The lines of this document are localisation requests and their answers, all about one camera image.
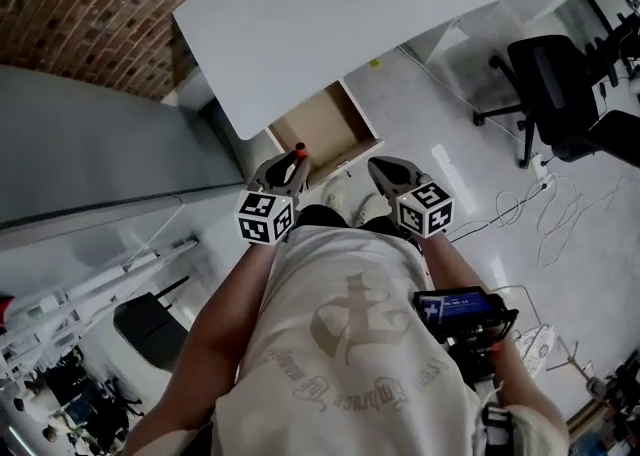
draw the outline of white cube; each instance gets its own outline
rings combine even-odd
[[[243,191],[234,212],[240,237],[250,243],[273,245],[293,227],[289,196]]]
[[[453,204],[453,198],[435,182],[423,184],[397,197],[398,224],[430,237],[453,223]]]

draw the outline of brick wall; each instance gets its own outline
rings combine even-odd
[[[196,66],[184,0],[0,0],[0,63],[160,100]]]

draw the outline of open drawer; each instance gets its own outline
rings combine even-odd
[[[311,165],[309,189],[384,144],[342,79],[293,108],[266,132],[281,152],[304,142]]]

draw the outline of white sneaker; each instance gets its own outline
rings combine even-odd
[[[334,177],[333,179],[331,179],[322,191],[322,205],[330,207],[343,218],[345,216],[342,211],[345,206],[345,198],[347,192],[345,182],[346,180],[344,179],[344,177],[339,175],[338,177]]]
[[[361,227],[367,221],[379,216],[387,216],[391,213],[391,207],[385,197],[378,193],[372,193],[367,197],[360,208],[360,214],[356,218],[355,226]]]

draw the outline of black chair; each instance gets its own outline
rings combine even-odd
[[[597,151],[640,167],[640,118],[610,111],[599,118],[591,89],[594,77],[584,54],[566,36],[550,35],[521,40],[508,48],[513,71],[499,57],[489,60],[513,85],[520,103],[485,113],[474,113],[473,123],[489,117],[522,112],[518,129],[525,130],[521,168],[528,168],[535,128],[554,156],[567,162]]]

